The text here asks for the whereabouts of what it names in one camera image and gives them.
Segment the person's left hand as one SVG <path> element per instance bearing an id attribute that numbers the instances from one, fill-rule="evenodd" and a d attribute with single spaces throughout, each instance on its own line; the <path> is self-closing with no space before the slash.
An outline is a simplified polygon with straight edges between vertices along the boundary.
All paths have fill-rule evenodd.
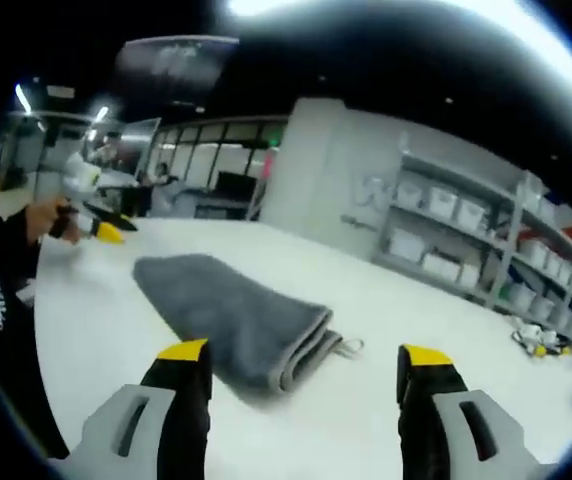
<path id="1" fill-rule="evenodd" d="M 69 207 L 70 202 L 64 197 L 29 204 L 25 208 L 27 244 L 33 245 L 47 235 L 60 217 L 59 211 Z"/>

